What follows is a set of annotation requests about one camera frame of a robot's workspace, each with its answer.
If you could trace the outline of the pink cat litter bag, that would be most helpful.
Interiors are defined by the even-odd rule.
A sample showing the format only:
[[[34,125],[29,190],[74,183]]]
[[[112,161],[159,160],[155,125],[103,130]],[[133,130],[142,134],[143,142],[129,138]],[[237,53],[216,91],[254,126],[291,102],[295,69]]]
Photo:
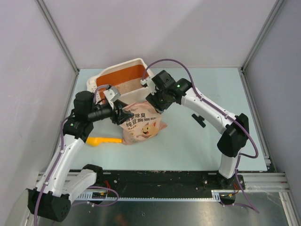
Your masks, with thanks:
[[[155,137],[167,127],[162,116],[147,101],[135,102],[123,108],[133,113],[133,117],[120,126],[123,129],[122,144],[132,145]]]

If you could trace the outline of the yellow plastic litter scoop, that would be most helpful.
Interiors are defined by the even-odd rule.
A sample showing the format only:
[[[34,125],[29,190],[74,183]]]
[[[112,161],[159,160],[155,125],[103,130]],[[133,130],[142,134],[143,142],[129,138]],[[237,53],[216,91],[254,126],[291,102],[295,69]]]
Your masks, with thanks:
[[[88,137],[86,144],[92,147],[97,147],[102,143],[114,143],[121,144],[122,139],[120,138],[111,138],[111,137]]]

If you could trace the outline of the white orange litter box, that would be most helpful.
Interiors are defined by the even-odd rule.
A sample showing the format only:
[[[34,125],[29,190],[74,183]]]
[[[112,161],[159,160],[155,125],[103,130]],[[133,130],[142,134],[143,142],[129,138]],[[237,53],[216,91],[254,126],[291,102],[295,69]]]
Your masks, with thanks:
[[[119,100],[125,104],[145,102],[145,98],[151,92],[148,87],[141,86],[142,75],[146,68],[147,65],[141,58],[107,67],[87,80],[87,90],[95,92],[101,85],[111,85],[118,89],[121,94]]]

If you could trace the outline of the black bag sealing clip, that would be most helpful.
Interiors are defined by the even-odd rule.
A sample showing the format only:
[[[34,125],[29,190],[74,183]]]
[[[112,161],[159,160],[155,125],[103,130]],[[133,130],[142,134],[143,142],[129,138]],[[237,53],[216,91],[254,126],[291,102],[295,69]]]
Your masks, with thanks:
[[[202,127],[205,128],[206,124],[204,123],[205,119],[200,116],[200,115],[196,115],[196,114],[192,114],[192,118]]]

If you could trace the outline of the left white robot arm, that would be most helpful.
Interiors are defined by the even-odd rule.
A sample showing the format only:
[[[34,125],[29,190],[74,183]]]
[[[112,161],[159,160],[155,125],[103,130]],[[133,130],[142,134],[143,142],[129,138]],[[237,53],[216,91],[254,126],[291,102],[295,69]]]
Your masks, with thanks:
[[[28,191],[28,209],[33,214],[33,224],[38,218],[62,222],[68,215],[71,205],[89,187],[103,185],[102,168],[86,165],[69,183],[65,183],[71,165],[87,141],[93,123],[109,118],[120,125],[133,116],[123,110],[119,101],[120,92],[116,87],[103,91],[106,102],[96,101],[96,93],[81,91],[73,101],[71,114],[61,124],[61,141],[45,173],[34,189]]]

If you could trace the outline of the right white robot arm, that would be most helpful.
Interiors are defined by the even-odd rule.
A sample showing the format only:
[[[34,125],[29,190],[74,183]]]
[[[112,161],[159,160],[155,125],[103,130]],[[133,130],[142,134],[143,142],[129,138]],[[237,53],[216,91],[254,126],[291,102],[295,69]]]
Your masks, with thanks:
[[[177,103],[213,125],[221,135],[217,148],[222,154],[216,184],[222,189],[233,185],[238,155],[248,140],[248,117],[243,113],[235,115],[222,109],[193,87],[192,82],[185,78],[175,81],[165,70],[142,79],[141,85],[150,89],[146,100],[158,113],[163,113],[172,103]]]

